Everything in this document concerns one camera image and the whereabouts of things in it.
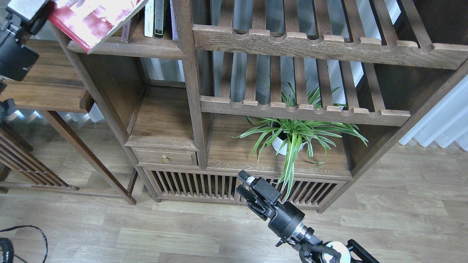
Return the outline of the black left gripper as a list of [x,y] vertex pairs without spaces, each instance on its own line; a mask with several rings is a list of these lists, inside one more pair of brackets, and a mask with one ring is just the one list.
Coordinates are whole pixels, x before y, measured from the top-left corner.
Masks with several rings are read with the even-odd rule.
[[25,45],[31,35],[42,30],[48,18],[49,0],[11,0],[1,27],[0,73],[2,77],[22,81],[39,58]]

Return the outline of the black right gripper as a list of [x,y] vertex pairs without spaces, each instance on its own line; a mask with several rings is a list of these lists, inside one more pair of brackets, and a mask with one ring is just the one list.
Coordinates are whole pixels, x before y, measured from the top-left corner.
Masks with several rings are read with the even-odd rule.
[[270,219],[270,228],[282,240],[303,240],[305,214],[292,203],[281,203],[281,193],[263,178],[255,178],[248,172],[241,170],[237,177],[245,184],[236,188],[246,201],[248,207],[262,220]]

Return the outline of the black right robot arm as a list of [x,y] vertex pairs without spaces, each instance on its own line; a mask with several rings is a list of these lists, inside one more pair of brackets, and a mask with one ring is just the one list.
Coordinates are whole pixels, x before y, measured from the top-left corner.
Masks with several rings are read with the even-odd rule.
[[268,228],[280,241],[276,246],[289,244],[299,253],[303,263],[376,263],[377,260],[360,244],[350,239],[325,243],[314,235],[313,228],[303,224],[305,214],[291,202],[281,203],[281,193],[263,178],[255,178],[240,171],[242,185],[236,188],[251,211],[262,220],[269,219]]

